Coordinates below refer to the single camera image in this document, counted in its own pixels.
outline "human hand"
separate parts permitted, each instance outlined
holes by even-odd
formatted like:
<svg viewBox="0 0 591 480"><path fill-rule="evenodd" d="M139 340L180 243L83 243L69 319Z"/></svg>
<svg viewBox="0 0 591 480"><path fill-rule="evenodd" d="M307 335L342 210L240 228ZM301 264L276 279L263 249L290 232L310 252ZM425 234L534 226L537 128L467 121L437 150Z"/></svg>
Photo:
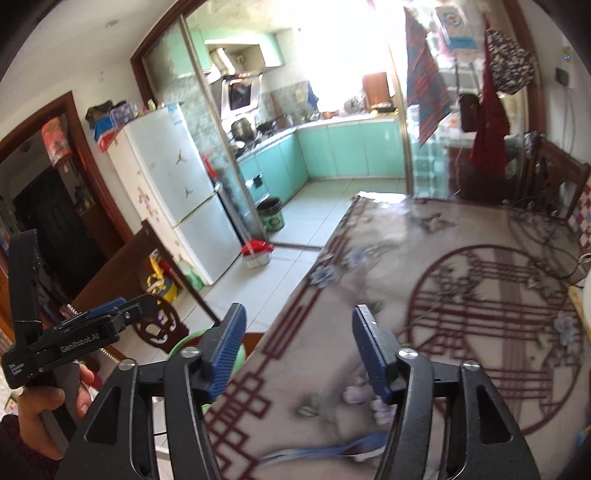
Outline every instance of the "human hand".
<svg viewBox="0 0 591 480"><path fill-rule="evenodd" d="M92 403L86 385L91 384L94 379L94 373L80 365L80 389L76 399L76 413L80 418L86 414ZM64 391L55 387L25 387L18 397L18 425L22 441L31 450L52 460L60 460L63 455L45 430L39 414L43 410L55 410L64 400Z"/></svg>

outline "white refrigerator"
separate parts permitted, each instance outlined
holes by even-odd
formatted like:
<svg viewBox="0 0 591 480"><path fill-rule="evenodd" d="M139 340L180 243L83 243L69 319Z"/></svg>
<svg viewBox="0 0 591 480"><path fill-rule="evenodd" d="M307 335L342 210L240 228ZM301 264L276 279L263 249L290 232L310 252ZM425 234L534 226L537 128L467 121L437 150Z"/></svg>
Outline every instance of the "white refrigerator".
<svg viewBox="0 0 591 480"><path fill-rule="evenodd" d="M140 217L150 221L176 260L213 284L240 254L241 244L179 105L130 122L108 152Z"/></svg>

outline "green bowl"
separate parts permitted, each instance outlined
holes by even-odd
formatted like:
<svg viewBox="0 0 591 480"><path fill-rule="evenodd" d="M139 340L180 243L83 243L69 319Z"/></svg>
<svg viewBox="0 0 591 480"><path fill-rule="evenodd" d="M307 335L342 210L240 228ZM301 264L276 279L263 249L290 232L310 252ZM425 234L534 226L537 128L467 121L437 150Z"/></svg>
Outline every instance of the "green bowl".
<svg viewBox="0 0 591 480"><path fill-rule="evenodd" d="M175 353L177 353L181 348L186 346L197 346L199 344L199 340L201 337L207 332L207 330L201 330L199 332L191 333L191 335L187 335L183 338L179 343L177 343L173 349L168 354L168 358L172 357ZM244 345L241 345L238 349L238 353L236 354L236 360L234 361L234 368L232 368L232 375L234 375L244 362L246 361L246 349ZM210 407L210 404L205 404L202 407L203 413L207 412L207 409Z"/></svg>

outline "trash can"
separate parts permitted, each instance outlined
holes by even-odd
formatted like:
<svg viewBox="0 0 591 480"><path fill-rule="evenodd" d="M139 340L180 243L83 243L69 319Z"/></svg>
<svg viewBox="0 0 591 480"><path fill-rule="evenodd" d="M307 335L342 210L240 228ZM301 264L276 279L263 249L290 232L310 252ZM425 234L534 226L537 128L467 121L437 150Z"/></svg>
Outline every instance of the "trash can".
<svg viewBox="0 0 591 480"><path fill-rule="evenodd" d="M281 207L281 199L277 197L269 197L256 206L256 211L267 232L278 232L285 227Z"/></svg>

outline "wooden chair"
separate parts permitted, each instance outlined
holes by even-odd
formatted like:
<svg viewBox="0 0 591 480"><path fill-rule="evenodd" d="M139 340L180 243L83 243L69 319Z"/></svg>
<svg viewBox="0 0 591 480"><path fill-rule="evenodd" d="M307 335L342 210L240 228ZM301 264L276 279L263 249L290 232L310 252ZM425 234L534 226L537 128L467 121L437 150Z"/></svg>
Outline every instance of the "wooden chair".
<svg viewBox="0 0 591 480"><path fill-rule="evenodd" d="M591 166L579 163L545 138L538 137L533 149L527 171L526 197L534 200L537 210L549 215L557 212L558 218L568 219L589 179ZM566 202L561 191L563 184L569 197Z"/></svg>
<svg viewBox="0 0 591 480"><path fill-rule="evenodd" d="M181 269L174 262L172 255L163 245L162 241L147 220L142 222L142 229L136 233L130 241L121 247L119 251L110 258L105 265L103 265L92 280L88 282L86 287L84 287L72 302L72 308L78 312L86 312L117 297L131 299L142 294L143 290L139 284L137 270L155 250L158 250L160 255L162 255L170 265L184 288L189 291L197 304L207 313L213 324L215 326L219 325L220 320L217 315L183 275ZM164 311L172 322L175 330L174 335L168 335L168 342L166 342L166 344L162 342L163 335L156 336L159 338L150 335L149 331L145 328L146 325L135 328L135 330L147 343L162 348L165 351L170 351L170 348L177 343L174 339L177 339L177 341L181 340L189 333L189 331L186 327L180 324L178 314L169 304L164 305ZM117 359L125 358L125 356L113 346L107 347L107 351Z"/></svg>

